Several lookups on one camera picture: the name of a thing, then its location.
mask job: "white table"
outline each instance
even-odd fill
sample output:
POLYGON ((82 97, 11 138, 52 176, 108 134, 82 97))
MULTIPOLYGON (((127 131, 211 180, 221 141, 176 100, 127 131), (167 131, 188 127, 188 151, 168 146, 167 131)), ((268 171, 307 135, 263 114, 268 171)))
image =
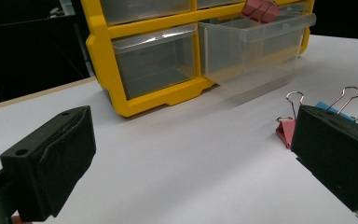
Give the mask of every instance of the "white table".
MULTIPOLYGON (((330 104, 358 87, 358 40, 312 35, 296 73, 249 102, 217 87, 130 119, 86 82, 0 107, 0 154, 60 112, 90 105, 97 154, 47 223, 358 223, 275 133, 275 119, 292 115, 286 93, 330 104)), ((358 99, 344 113, 358 118, 358 99)))

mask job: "red binder clip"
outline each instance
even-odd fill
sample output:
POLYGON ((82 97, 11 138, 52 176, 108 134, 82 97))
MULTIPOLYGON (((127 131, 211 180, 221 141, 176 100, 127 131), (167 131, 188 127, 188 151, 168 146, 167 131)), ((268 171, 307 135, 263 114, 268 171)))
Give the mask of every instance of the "red binder clip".
POLYGON ((291 101, 289 99, 289 96, 293 93, 297 93, 297 94, 301 95, 301 98, 299 101, 301 105, 302 105, 302 101, 304 99, 304 94, 300 91, 291 91, 286 95, 286 100, 289 101, 290 104, 292 105, 293 114, 294 114, 295 118, 293 119, 291 117, 279 117, 276 119, 276 121, 279 122, 279 126, 275 130, 275 132, 283 140, 287 149, 290 149, 292 146, 292 139, 293 139, 293 134, 295 132, 296 120, 297 120, 295 105, 294 105, 293 101, 291 101))
POLYGON ((268 23, 278 16, 279 6, 272 1, 248 0, 242 9, 241 15, 254 21, 268 23))

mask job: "open drawer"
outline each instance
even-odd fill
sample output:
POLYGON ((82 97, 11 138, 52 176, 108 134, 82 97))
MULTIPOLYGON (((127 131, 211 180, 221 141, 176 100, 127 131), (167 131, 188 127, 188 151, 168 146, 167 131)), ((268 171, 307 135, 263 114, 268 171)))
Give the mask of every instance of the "open drawer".
POLYGON ((277 80, 284 85, 296 68, 304 30, 315 22, 313 13, 279 16, 266 24, 250 19, 200 22, 203 75, 237 93, 277 80))

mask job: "yellow storage drawer unit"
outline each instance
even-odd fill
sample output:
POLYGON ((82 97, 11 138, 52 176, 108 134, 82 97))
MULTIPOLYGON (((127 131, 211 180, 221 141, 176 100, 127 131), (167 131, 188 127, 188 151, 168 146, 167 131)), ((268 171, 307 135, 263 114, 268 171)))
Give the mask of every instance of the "yellow storage drawer unit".
MULTIPOLYGON (((206 62, 200 56, 205 55, 200 45, 205 43, 200 39, 201 22, 238 17, 245 4, 241 0, 191 0, 186 9, 186 0, 175 0, 162 1, 162 10, 149 7, 158 1, 82 0, 90 31, 86 45, 96 77, 113 108, 124 117, 159 105, 179 104, 212 87, 216 83, 212 70, 205 74, 208 63, 201 62, 206 62), (126 10, 119 12, 124 13, 124 20, 114 18, 120 9, 107 7, 112 4, 131 7, 127 14, 126 10)), ((312 12, 314 0, 275 2, 282 7, 305 3, 307 8, 298 13, 306 14, 312 12)), ((310 30, 306 27, 301 33, 300 53, 307 47, 310 30)))

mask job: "storage cabinet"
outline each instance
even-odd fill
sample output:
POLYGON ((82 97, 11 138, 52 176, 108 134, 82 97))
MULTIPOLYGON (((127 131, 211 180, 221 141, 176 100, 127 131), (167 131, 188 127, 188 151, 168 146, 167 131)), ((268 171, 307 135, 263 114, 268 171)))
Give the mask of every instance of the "storage cabinet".
MULTIPOLYGON (((161 10, 163 13, 156 7, 150 7, 157 2, 159 0, 82 0, 90 30, 86 44, 96 76, 107 90, 113 108, 124 117, 197 97, 215 83, 222 85, 219 82, 230 76, 227 73, 230 69, 241 67, 238 73, 246 74, 246 69, 257 65, 258 72, 252 76, 272 77, 258 75, 264 74, 264 69, 260 69, 262 63, 276 62, 268 57, 280 57, 276 52, 290 51, 292 46, 296 46, 296 50, 284 54, 285 57, 290 54, 287 58, 290 62, 293 53, 305 50, 310 36, 307 25, 311 22, 301 21, 303 26, 297 27, 295 35, 288 28, 285 32, 289 35, 282 35, 271 42, 258 34, 261 43, 254 44, 254 40, 244 39, 244 32, 237 32, 240 27, 234 27, 235 22, 243 25, 241 22, 244 19, 231 21, 234 22, 231 24, 220 22, 239 17, 245 4, 242 1, 191 0, 189 5, 184 0, 162 1, 160 4, 165 7, 161 10), (128 10, 121 10, 120 7, 128 7, 128 10), (112 18, 115 15, 120 17, 120 13, 124 13, 125 19, 112 18), (206 21, 221 24, 208 24, 206 21), (249 46, 237 49, 227 41, 219 40, 222 37, 249 46)), ((297 12, 297 16, 301 17, 312 12, 314 0, 277 0, 276 3, 280 6, 305 3, 307 8, 297 12)), ((264 32, 263 27, 281 29, 270 24, 253 26, 259 30, 253 33, 264 32)), ((252 76, 246 76, 245 81, 252 80, 252 76)))

